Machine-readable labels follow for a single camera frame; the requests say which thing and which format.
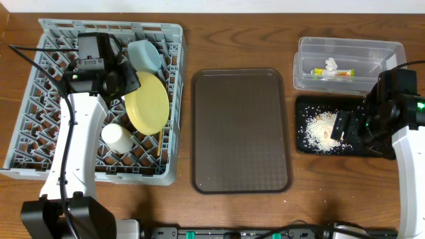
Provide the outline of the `white cup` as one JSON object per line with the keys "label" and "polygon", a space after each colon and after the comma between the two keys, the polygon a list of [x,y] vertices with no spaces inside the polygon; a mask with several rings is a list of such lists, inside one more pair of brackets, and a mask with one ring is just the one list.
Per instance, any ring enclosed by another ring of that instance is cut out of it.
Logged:
{"label": "white cup", "polygon": [[131,133],[116,123],[106,125],[101,132],[104,143],[115,154],[127,153],[132,147]]}

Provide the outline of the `wooden chopstick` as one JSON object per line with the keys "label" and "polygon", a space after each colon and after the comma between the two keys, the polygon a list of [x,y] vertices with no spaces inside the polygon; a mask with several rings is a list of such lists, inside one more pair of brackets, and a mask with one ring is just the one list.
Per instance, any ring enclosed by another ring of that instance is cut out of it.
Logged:
{"label": "wooden chopstick", "polygon": [[158,157],[161,155],[162,142],[163,142],[163,131],[161,130],[159,132],[159,140],[158,140],[158,146],[157,146],[157,156]]}
{"label": "wooden chopstick", "polygon": [[174,84],[166,84],[166,89],[167,89],[167,95],[169,99],[171,100],[174,94]]}

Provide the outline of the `light blue bowl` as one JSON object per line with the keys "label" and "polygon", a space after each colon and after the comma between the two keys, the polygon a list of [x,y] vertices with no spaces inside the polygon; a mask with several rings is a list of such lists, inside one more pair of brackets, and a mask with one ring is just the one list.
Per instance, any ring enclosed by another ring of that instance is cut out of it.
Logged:
{"label": "light blue bowl", "polygon": [[129,61],[137,71],[156,74],[161,69],[161,55],[148,40],[137,40],[127,47]]}

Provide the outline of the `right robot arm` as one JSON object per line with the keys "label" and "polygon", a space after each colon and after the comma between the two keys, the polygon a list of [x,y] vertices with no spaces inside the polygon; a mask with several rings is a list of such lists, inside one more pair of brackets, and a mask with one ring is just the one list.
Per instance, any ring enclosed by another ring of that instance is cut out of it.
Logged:
{"label": "right robot arm", "polygon": [[400,189],[399,238],[424,237],[424,98],[416,71],[404,65],[379,74],[363,100],[365,112],[339,111],[331,138],[358,141],[367,150],[394,159]]}

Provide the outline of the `yellow plate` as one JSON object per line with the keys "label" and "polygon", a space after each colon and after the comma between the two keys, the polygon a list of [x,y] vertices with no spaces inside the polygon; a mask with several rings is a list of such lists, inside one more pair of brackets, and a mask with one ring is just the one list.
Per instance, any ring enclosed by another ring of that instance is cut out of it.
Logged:
{"label": "yellow plate", "polygon": [[140,133],[155,135],[166,125],[169,98],[162,81],[150,72],[137,71],[141,86],[124,96],[130,122]]}

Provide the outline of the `green snack wrapper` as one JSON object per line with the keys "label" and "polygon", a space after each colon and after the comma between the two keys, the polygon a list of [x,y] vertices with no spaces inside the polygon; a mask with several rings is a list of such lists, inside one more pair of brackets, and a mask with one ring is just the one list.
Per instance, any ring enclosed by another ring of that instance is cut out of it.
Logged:
{"label": "green snack wrapper", "polygon": [[314,68],[311,70],[311,74],[318,80],[336,80],[336,81],[348,81],[346,77],[354,77],[355,70],[326,70],[324,68]]}

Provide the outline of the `white tissue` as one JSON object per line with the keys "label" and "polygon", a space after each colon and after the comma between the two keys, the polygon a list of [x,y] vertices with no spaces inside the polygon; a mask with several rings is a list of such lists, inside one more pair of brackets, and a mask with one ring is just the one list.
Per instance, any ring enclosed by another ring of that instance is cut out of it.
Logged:
{"label": "white tissue", "polygon": [[335,62],[333,58],[328,58],[325,61],[325,69],[328,72],[334,72],[337,70],[337,63]]}

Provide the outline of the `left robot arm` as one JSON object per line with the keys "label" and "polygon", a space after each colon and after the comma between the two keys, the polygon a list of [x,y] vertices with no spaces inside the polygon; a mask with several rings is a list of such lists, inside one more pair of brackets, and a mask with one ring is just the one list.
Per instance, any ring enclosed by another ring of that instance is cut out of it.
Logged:
{"label": "left robot arm", "polygon": [[109,33],[80,33],[75,58],[60,80],[62,96],[54,159],[38,200],[21,221],[32,238],[143,238],[135,219],[118,220],[96,200],[98,143],[107,104],[140,88],[121,42]]}

